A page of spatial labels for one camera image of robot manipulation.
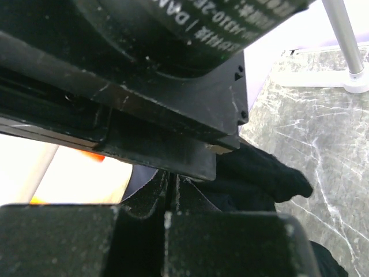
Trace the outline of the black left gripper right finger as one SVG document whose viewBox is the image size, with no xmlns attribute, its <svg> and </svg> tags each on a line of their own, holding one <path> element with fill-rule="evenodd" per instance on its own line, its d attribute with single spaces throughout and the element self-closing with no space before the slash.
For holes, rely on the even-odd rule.
<svg viewBox="0 0 369 277">
<path fill-rule="evenodd" d="M 179 175 L 168 178 L 165 276 L 319 276 L 297 219 L 276 212 L 221 212 Z"/>
</svg>

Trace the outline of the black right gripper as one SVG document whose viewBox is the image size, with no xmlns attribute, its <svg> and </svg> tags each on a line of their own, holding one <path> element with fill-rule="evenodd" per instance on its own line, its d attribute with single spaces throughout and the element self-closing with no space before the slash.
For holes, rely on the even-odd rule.
<svg viewBox="0 0 369 277">
<path fill-rule="evenodd" d="M 195 179 L 248 122 L 244 49 L 310 1 L 2 1 L 1 132 Z"/>
</svg>

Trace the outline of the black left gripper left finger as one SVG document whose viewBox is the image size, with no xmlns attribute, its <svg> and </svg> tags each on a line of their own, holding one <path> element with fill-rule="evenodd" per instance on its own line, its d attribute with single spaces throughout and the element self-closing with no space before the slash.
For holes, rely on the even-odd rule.
<svg viewBox="0 0 369 277">
<path fill-rule="evenodd" d="M 160 276 L 169 175 L 120 204 L 1 207 L 2 276 Z"/>
</svg>

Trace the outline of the black underwear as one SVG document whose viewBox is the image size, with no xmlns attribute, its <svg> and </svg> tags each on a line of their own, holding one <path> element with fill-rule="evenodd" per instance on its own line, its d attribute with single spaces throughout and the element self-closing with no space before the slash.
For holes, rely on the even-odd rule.
<svg viewBox="0 0 369 277">
<path fill-rule="evenodd" d="M 221 212 L 276 212 L 276 204 L 295 196 L 308 198 L 313 188 L 305 175 L 286 166 L 275 156 L 241 144 L 240 148 L 216 156 L 216 176 L 197 181 L 197 189 Z M 310 241 L 319 276 L 347 276 L 332 254 Z"/>
</svg>

